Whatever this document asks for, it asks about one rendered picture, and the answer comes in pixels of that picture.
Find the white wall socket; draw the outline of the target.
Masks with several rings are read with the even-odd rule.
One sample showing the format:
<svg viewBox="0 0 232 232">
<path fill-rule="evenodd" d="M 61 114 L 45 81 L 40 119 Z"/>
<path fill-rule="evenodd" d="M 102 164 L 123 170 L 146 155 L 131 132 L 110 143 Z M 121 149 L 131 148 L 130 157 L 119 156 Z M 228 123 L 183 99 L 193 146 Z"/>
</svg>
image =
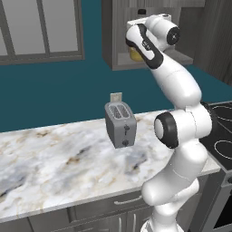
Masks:
<svg viewBox="0 0 232 232">
<path fill-rule="evenodd" d="M 110 94 L 110 102 L 121 102 L 122 101 L 122 93 L 115 92 Z"/>
</svg>

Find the black hob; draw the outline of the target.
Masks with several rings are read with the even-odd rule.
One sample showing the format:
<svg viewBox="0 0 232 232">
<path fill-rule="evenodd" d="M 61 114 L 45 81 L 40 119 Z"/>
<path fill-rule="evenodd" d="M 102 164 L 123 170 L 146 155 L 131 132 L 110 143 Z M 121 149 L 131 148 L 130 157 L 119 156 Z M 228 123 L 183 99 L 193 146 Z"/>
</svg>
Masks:
<svg viewBox="0 0 232 232">
<path fill-rule="evenodd" d="M 217 114 L 217 130 L 200 141 L 221 167 L 232 171 L 232 101 L 211 107 Z"/>
</svg>

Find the grey framed window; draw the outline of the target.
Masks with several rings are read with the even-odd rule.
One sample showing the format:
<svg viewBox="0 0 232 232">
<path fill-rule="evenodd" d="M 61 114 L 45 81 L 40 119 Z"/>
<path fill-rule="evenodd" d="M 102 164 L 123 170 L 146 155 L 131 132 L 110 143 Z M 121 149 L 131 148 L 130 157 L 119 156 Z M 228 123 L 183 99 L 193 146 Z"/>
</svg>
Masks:
<svg viewBox="0 0 232 232">
<path fill-rule="evenodd" d="M 0 65 L 83 58 L 81 0 L 0 0 Z"/>
</svg>

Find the grey oven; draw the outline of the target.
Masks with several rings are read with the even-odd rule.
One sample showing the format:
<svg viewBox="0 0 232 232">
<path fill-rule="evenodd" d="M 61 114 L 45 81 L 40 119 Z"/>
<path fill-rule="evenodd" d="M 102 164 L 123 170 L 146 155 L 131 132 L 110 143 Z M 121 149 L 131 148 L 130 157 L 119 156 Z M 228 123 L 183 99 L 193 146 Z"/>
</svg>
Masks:
<svg viewBox="0 0 232 232">
<path fill-rule="evenodd" d="M 232 172 L 208 177 L 188 232 L 232 232 Z"/>
</svg>

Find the grey drawer front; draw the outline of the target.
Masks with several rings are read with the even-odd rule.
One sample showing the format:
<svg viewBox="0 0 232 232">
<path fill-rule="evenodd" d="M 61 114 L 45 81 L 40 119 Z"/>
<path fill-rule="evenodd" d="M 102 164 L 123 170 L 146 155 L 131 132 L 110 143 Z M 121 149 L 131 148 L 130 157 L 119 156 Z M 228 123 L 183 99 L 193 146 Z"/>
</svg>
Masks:
<svg viewBox="0 0 232 232">
<path fill-rule="evenodd" d="M 83 220 L 86 218 L 93 218 L 99 215 L 105 215 L 115 211 L 122 211 L 129 208 L 134 208 L 137 206 L 146 205 L 143 198 L 136 202 L 116 206 L 114 205 L 114 201 L 124 201 L 128 199 L 137 198 L 140 196 L 139 191 L 126 193 L 118 196 L 113 196 L 110 198 L 103 198 L 99 200 L 95 200 L 93 202 L 84 203 L 77 206 L 72 206 L 67 208 L 68 218 L 70 222 Z"/>
</svg>

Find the grey cupboard door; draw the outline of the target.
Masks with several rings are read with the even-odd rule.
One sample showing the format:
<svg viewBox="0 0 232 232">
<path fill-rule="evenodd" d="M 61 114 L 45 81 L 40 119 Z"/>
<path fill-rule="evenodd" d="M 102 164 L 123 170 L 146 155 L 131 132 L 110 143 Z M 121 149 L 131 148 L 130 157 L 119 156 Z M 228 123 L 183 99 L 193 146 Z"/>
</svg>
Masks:
<svg viewBox="0 0 232 232">
<path fill-rule="evenodd" d="M 70 225 L 67 209 L 59 209 L 29 217 L 34 232 L 53 232 Z"/>
<path fill-rule="evenodd" d="M 127 214 L 120 213 L 118 215 L 101 218 L 86 224 L 74 227 L 74 232 L 118 232 L 118 218 L 122 220 L 122 231 L 126 231 Z"/>
<path fill-rule="evenodd" d="M 0 223 L 0 232 L 33 232 L 26 218 Z"/>
<path fill-rule="evenodd" d="M 136 218 L 137 218 L 136 219 L 136 231 L 135 232 L 140 232 L 140 229 L 143 226 L 143 224 L 151 216 L 152 207 L 139 208 L 139 209 L 134 209 L 132 211 L 129 211 L 128 215 L 127 215 L 126 232 L 132 232 L 133 213 L 136 214 Z"/>
</svg>

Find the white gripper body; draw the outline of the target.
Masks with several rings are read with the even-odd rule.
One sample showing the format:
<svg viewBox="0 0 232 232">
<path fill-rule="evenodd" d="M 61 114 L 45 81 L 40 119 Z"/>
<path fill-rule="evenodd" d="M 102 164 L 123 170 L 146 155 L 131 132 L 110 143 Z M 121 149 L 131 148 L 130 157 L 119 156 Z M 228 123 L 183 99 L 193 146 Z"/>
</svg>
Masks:
<svg viewBox="0 0 232 232">
<path fill-rule="evenodd" d="M 148 17 L 131 20 L 127 22 L 127 28 L 130 28 L 135 24 L 144 24 L 150 31 L 160 31 L 161 29 L 168 31 L 170 29 L 170 15 L 153 14 Z"/>
</svg>

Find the yellow bottle with black cap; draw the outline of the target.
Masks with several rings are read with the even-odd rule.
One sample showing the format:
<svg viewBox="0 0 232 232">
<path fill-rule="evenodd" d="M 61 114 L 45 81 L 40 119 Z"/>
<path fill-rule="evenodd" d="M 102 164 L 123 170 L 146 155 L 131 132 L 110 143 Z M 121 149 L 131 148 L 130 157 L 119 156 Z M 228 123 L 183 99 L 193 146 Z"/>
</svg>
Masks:
<svg viewBox="0 0 232 232">
<path fill-rule="evenodd" d="M 138 10 L 138 17 L 142 18 L 146 16 L 147 11 L 145 9 L 139 9 Z M 134 61 L 134 62 L 142 62 L 142 57 L 140 56 L 140 54 L 135 50 L 134 47 L 130 48 L 130 58 Z"/>
</svg>

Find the grey wall cabinet door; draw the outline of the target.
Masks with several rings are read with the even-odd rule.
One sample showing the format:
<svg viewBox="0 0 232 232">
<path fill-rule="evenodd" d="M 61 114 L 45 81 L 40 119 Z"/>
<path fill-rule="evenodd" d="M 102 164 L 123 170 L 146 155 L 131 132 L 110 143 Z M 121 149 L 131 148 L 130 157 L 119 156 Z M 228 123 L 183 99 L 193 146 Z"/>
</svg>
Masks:
<svg viewBox="0 0 232 232">
<path fill-rule="evenodd" d="M 206 0 L 194 65 L 232 86 L 232 0 Z"/>
</svg>

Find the grey open wall cabinet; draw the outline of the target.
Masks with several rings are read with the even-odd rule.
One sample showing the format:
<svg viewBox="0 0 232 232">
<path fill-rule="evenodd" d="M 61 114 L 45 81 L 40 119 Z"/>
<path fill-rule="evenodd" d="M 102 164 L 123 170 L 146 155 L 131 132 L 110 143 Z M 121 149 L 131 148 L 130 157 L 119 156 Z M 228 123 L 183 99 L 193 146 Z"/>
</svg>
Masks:
<svg viewBox="0 0 232 232">
<path fill-rule="evenodd" d="M 202 8 L 206 0 L 101 0 L 101 54 L 114 70 L 145 68 L 144 62 L 130 58 L 125 43 L 127 22 L 150 15 L 167 14 L 174 24 L 179 24 L 181 10 L 185 7 Z"/>
</svg>

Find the grey toaster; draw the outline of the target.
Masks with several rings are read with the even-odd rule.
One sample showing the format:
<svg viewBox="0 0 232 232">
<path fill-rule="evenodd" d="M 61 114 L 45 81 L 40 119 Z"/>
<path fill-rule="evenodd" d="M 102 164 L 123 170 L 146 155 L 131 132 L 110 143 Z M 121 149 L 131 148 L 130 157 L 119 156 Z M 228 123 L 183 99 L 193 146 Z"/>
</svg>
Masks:
<svg viewBox="0 0 232 232">
<path fill-rule="evenodd" d="M 105 104 L 105 124 L 108 136 L 115 149 L 133 146 L 137 121 L 129 105 L 123 101 Z"/>
</svg>

